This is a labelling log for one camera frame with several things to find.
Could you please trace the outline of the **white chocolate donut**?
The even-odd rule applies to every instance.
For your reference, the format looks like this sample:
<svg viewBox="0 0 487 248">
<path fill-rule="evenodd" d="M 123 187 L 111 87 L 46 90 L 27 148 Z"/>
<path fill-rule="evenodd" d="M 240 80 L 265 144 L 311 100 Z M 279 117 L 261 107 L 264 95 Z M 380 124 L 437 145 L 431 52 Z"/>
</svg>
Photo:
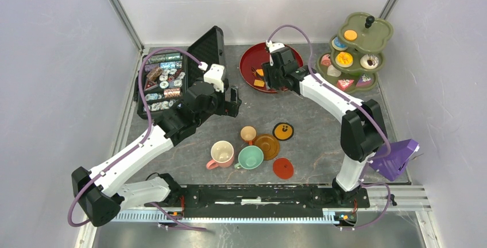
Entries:
<svg viewBox="0 0 487 248">
<path fill-rule="evenodd" d="M 364 69 L 376 69 L 380 65 L 380 59 L 373 54 L 363 55 L 360 59 L 360 65 Z"/>
</svg>

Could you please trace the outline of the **blue frosted donut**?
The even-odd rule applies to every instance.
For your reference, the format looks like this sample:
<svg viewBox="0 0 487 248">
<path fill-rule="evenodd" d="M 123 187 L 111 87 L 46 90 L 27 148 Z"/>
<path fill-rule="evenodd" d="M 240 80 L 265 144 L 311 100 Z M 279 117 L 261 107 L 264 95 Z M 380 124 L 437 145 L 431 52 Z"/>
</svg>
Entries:
<svg viewBox="0 0 487 248">
<path fill-rule="evenodd" d="M 343 44 L 342 42 L 340 42 L 338 36 L 335 36 L 332 39 L 331 45 L 337 51 L 345 51 L 348 48 L 348 46 L 346 44 Z"/>
</svg>

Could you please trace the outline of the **purple triangle cake slice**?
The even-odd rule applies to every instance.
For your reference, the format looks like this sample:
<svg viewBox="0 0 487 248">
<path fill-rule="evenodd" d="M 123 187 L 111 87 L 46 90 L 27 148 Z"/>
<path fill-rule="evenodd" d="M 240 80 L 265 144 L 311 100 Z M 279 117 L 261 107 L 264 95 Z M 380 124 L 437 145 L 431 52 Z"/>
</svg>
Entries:
<svg viewBox="0 0 487 248">
<path fill-rule="evenodd" d="M 355 85 L 356 88 L 368 88 L 372 86 L 374 83 L 374 76 L 363 74 L 358 79 L 357 84 Z"/>
</svg>

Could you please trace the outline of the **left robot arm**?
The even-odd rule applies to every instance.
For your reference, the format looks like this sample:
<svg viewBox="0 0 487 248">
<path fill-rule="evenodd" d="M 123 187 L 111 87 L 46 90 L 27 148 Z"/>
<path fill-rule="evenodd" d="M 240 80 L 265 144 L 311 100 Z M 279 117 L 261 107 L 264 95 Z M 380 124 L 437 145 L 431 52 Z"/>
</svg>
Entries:
<svg viewBox="0 0 487 248">
<path fill-rule="evenodd" d="M 95 227 L 107 224 L 130 207 L 151 202 L 174 206 L 180 190 L 164 178 L 127 184 L 137 171 L 160 154 L 195 134 L 212 115 L 236 117 L 242 100 L 237 86 L 230 87 L 230 100 L 213 84 L 196 82 L 169 109 L 164 110 L 135 141 L 112 158 L 91 168 L 80 166 L 71 174 L 75 200 L 68 210 L 68 223 Z"/>
</svg>

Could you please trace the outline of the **pink roll cake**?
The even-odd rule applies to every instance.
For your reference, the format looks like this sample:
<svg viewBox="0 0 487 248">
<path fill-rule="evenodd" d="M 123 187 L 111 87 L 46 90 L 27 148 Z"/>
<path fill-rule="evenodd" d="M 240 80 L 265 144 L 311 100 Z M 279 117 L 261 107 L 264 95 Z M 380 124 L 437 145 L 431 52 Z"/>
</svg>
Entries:
<svg viewBox="0 0 487 248">
<path fill-rule="evenodd" d="M 326 53 L 322 56 L 320 64 L 324 67 L 329 67 L 331 65 L 330 54 Z"/>
</svg>

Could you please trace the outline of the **pink strawberry cake slice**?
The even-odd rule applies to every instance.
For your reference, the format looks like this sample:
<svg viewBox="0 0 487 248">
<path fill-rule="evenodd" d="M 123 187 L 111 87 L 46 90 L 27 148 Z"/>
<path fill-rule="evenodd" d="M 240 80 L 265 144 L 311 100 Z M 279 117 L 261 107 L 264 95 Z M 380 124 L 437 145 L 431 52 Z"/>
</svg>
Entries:
<svg viewBox="0 0 487 248">
<path fill-rule="evenodd" d="M 351 87 L 353 87 L 353 85 L 353 79 L 339 79 L 337 81 L 337 87 L 344 92 L 347 92 Z"/>
</svg>

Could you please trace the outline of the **yellow frosted donut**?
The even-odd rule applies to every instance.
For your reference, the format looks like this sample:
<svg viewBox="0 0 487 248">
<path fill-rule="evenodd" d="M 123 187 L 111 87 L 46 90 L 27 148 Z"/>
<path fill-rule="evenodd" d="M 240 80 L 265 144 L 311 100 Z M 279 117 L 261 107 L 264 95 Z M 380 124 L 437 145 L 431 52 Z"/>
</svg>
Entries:
<svg viewBox="0 0 487 248">
<path fill-rule="evenodd" d="M 348 68 L 353 65 L 353 55 L 345 51 L 339 52 L 335 58 L 335 62 L 342 68 Z"/>
</svg>

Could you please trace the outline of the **round orange cookie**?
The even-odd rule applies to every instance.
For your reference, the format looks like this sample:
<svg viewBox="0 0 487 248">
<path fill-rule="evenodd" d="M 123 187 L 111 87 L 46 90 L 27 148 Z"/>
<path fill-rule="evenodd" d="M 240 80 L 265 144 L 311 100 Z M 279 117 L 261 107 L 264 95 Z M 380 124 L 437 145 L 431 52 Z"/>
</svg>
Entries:
<svg viewBox="0 0 487 248">
<path fill-rule="evenodd" d="M 358 34 L 357 34 L 357 32 L 355 30 L 346 30 L 343 33 L 343 37 L 347 41 L 355 41 L 357 39 L 357 37 L 358 37 Z"/>
</svg>

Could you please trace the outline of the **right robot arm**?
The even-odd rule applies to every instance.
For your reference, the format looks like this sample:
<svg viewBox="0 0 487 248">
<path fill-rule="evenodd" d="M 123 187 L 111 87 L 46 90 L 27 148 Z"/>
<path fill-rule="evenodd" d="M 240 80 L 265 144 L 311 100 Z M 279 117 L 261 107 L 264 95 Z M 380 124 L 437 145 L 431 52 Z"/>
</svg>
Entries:
<svg viewBox="0 0 487 248">
<path fill-rule="evenodd" d="M 333 202 L 348 206 L 355 198 L 365 165 L 380 147 L 388 144 L 381 108 L 374 100 L 364 102 L 327 82 L 307 65 L 300 66 L 292 49 L 283 44 L 267 47 L 269 61 L 262 64 L 266 84 L 308 98 L 332 114 L 341 125 L 340 142 L 345 153 L 334 179 Z"/>
</svg>

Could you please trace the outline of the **orange square cracker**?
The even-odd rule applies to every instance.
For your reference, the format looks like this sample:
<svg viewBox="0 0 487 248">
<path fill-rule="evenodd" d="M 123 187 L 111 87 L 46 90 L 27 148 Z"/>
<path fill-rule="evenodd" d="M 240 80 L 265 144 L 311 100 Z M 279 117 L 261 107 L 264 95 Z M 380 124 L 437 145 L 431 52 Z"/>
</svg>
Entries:
<svg viewBox="0 0 487 248">
<path fill-rule="evenodd" d="M 257 79 L 256 79 L 256 80 L 253 82 L 253 85 L 254 85 L 255 87 L 264 88 L 264 87 L 265 87 L 265 82 L 264 82 L 263 80 L 257 80 Z"/>
</svg>

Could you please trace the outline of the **white roll cake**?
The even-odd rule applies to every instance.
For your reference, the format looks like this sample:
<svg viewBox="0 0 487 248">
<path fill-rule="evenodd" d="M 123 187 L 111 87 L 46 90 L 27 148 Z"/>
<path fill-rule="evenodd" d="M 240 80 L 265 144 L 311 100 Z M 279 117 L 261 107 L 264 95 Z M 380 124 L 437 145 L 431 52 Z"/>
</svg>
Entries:
<svg viewBox="0 0 487 248">
<path fill-rule="evenodd" d="M 340 77 L 342 72 L 338 69 L 336 69 L 333 65 L 328 66 L 327 68 L 327 75 L 330 77 L 335 77 L 338 78 Z"/>
</svg>

